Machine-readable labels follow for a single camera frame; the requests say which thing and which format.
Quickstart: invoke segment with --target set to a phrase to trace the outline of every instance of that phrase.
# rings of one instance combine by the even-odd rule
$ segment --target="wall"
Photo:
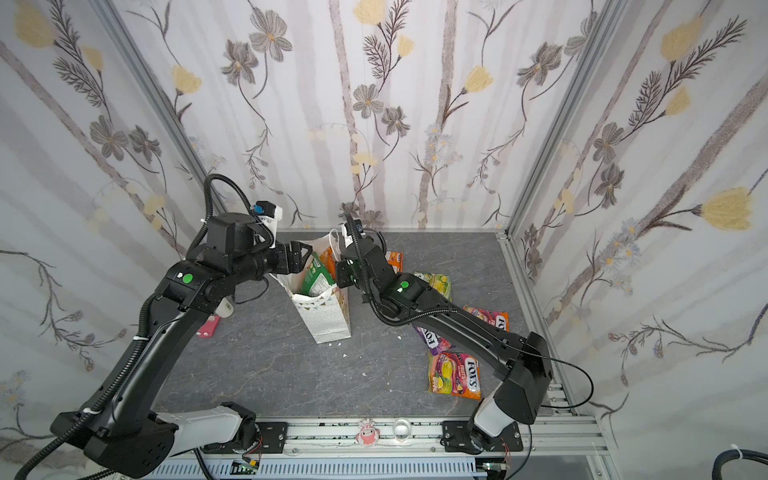
[[[114,3],[200,159],[281,228],[498,229],[603,2]]]
[[[87,2],[2,2],[0,57],[0,476],[10,478],[117,362],[204,206]],[[33,476],[79,477],[85,460],[62,448]]]
[[[767,25],[757,0],[630,2],[514,231],[627,480],[768,451]]]

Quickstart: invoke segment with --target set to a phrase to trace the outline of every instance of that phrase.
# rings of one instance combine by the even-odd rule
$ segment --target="gift bag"
[[[317,240],[302,240],[302,242],[310,245],[318,255],[323,254],[331,247],[334,260],[340,260],[338,257],[339,243],[333,236],[333,232]],[[304,324],[315,342],[324,343],[348,339],[352,333],[349,326],[349,303],[347,302],[346,288],[340,289],[334,283],[318,296],[304,296],[297,293],[312,263],[312,258],[310,256],[307,265],[300,273],[272,276],[288,292],[288,296],[296,310],[299,311],[299,315],[304,320]]]

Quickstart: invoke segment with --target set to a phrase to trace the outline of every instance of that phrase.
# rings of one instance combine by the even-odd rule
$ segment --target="robotic arm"
[[[250,214],[214,216],[210,183],[221,180],[240,195]],[[211,174],[204,182],[206,222],[187,258],[173,265],[144,302],[139,332],[104,384],[77,412],[60,413],[51,425],[58,437],[15,476],[22,480],[64,443],[111,470],[140,478],[169,455],[216,442],[244,451],[260,434],[255,415],[232,403],[202,412],[155,413],[151,404],[194,333],[235,286],[268,273],[303,270],[312,247],[275,241],[280,207],[259,201],[251,207],[229,178]],[[410,273],[395,274],[382,246],[365,235],[359,220],[347,218],[342,258],[336,265],[339,287],[363,290],[376,316],[391,326],[414,323],[461,346],[494,369],[502,383],[470,419],[474,450],[488,448],[515,420],[531,424],[552,380],[546,342],[482,322],[446,300]],[[200,244],[207,235],[206,243]]]

